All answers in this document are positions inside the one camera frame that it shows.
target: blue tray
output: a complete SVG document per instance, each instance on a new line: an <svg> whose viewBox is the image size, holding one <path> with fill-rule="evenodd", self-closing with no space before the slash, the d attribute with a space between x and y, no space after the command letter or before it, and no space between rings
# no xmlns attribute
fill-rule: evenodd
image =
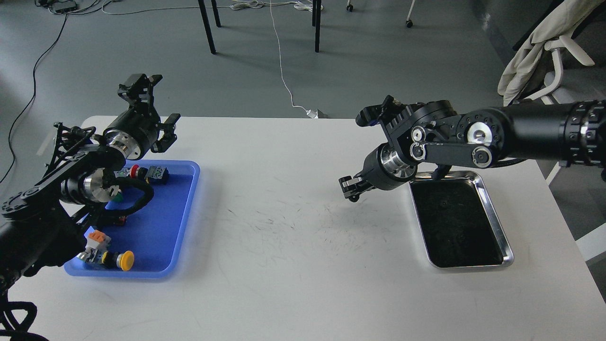
<svg viewBox="0 0 606 341"><path fill-rule="evenodd" d="M82 260L73 258L63 265L72 276L119 277L129 279L158 279L175 268L181 251L183 235L196 190L200 167L192 161L139 160L128 161L126 167L166 167L170 174L168 183L153 184L154 197L144 208L129 215L124 226L107 226L103 232L112 238L110 251L131 250L135 263L130 271L99 269ZM109 209L130 207L141 192L124 191L124 201L111 202Z"/></svg>

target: white table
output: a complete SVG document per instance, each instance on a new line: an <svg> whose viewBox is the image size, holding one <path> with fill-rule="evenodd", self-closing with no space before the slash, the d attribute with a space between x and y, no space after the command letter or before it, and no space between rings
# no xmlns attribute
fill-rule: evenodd
<svg viewBox="0 0 606 341"><path fill-rule="evenodd" d="M105 127L94 116L83 126ZM163 280L21 279L51 340L598 340L606 305L535 162L484 170L515 255L451 272L425 255L408 186L345 200L385 141L353 120L181 118L146 158L193 160L202 181ZM431 170L432 165L422 167Z"/></svg>

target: chair leg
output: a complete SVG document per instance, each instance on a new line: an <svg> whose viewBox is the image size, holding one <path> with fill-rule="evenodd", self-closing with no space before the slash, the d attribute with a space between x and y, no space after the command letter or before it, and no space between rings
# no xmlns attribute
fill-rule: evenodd
<svg viewBox="0 0 606 341"><path fill-rule="evenodd" d="M322 0L316 0L316 52L320 52L320 17L322 16Z"/></svg>
<svg viewBox="0 0 606 341"><path fill-rule="evenodd" d="M413 27L413 21L410 20L410 15L413 13L413 7L415 6L415 0L410 4L410 9L408 10L408 16L406 17L406 27Z"/></svg>
<svg viewBox="0 0 606 341"><path fill-rule="evenodd" d="M217 27L221 27L221 20L219 19L219 9L217 8L217 0L210 0L213 5L213 13L215 14L215 24Z"/></svg>
<svg viewBox="0 0 606 341"><path fill-rule="evenodd" d="M208 47L210 48L210 53L216 55L217 50L215 50L215 41L213 40L213 34L210 31L210 23L208 22L208 15L206 14L206 5L204 4L204 0L198 0L198 5L200 6L202 21L204 21L204 30L206 31L206 38L208 39Z"/></svg>

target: yellow button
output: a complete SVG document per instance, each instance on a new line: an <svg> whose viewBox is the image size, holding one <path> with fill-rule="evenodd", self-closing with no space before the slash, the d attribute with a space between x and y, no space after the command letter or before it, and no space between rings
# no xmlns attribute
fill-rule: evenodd
<svg viewBox="0 0 606 341"><path fill-rule="evenodd" d="M128 271L133 267L133 263L135 262L135 254L133 251L127 251L122 254L120 257L120 268L123 271Z"/></svg>

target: orange connector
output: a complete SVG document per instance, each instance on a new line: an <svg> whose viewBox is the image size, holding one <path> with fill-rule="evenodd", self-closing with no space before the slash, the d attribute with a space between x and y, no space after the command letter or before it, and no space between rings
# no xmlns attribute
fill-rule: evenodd
<svg viewBox="0 0 606 341"><path fill-rule="evenodd" d="M88 234L88 237L94 241L103 243L103 241L105 240L105 233L98 231L98 230L94 230L93 232Z"/></svg>

